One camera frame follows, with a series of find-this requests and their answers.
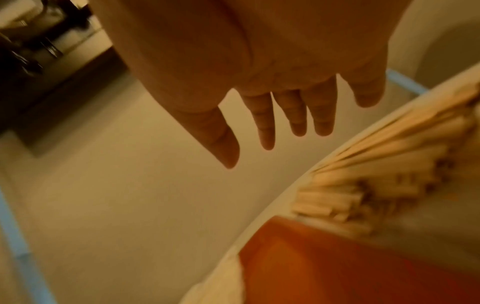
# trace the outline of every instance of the bundle of wooden sticks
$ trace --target bundle of wooden sticks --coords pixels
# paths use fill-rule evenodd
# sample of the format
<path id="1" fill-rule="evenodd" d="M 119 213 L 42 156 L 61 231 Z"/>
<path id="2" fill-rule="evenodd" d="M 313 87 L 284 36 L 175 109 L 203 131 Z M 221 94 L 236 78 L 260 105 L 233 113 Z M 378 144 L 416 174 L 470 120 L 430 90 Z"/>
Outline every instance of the bundle of wooden sticks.
<path id="1" fill-rule="evenodd" d="M 292 211 L 368 235 L 442 183 L 480 176 L 479 95 L 469 86 L 412 108 L 321 163 Z"/>

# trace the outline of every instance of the finger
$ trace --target finger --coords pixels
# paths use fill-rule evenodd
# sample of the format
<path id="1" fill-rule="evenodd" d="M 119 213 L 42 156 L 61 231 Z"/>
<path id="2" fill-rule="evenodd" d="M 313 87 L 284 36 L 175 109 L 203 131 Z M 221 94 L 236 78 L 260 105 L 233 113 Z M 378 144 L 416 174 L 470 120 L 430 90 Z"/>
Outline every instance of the finger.
<path id="1" fill-rule="evenodd" d="M 335 76 L 311 88 L 301 90 L 300 96 L 313 117 L 315 132 L 321 136 L 332 133 L 337 108 L 337 80 Z"/>
<path id="2" fill-rule="evenodd" d="M 219 108 L 202 113 L 167 111 L 226 168 L 235 167 L 240 145 Z"/>
<path id="3" fill-rule="evenodd" d="M 290 122 L 291 131 L 297 136 L 307 132 L 307 106 L 300 98 L 300 91 L 274 92 L 276 103 Z"/>
<path id="4" fill-rule="evenodd" d="M 353 90 L 356 103 L 363 108 L 376 105 L 384 95 L 387 54 L 388 48 L 385 47 L 365 65 L 340 74 Z"/>
<path id="5" fill-rule="evenodd" d="M 246 107 L 251 111 L 258 128 L 260 143 L 266 150 L 275 145 L 275 117 L 270 93 L 259 96 L 241 96 Z"/>

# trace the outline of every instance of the orange liquid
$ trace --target orange liquid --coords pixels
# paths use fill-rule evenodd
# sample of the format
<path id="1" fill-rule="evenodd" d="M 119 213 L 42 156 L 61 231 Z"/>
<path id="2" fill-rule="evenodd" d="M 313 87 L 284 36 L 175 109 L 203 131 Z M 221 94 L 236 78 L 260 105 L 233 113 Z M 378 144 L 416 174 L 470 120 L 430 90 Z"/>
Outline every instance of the orange liquid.
<path id="1" fill-rule="evenodd" d="M 476 277 L 280 217 L 239 255 L 247 304 L 480 303 Z"/>

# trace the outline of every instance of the hand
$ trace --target hand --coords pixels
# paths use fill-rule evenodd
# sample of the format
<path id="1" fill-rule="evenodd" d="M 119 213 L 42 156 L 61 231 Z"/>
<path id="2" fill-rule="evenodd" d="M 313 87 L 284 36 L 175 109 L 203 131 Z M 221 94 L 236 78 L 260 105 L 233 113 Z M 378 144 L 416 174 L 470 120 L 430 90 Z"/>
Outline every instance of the hand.
<path id="1" fill-rule="evenodd" d="M 362 107 L 384 92 L 387 43 L 411 0 L 91 0 L 152 96 L 226 167 L 240 147 L 218 105 L 231 88 L 275 144 L 271 92 L 292 132 L 332 132 L 336 74 Z"/>

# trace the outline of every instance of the blue edge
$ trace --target blue edge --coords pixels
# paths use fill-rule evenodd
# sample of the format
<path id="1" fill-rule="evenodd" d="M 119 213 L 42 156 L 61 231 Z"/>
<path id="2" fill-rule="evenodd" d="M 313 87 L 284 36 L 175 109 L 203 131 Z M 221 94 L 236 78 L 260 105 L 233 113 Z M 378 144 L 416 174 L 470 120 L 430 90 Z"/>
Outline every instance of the blue edge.
<path id="1" fill-rule="evenodd" d="M 386 76 L 391 82 L 417 95 L 428 91 L 426 87 L 395 70 L 387 69 Z M 23 284 L 33 302 L 35 304 L 57 304 L 47 281 L 35 264 L 30 248 L 1 190 L 0 227 L 3 230 L 7 245 L 13 255 Z"/>

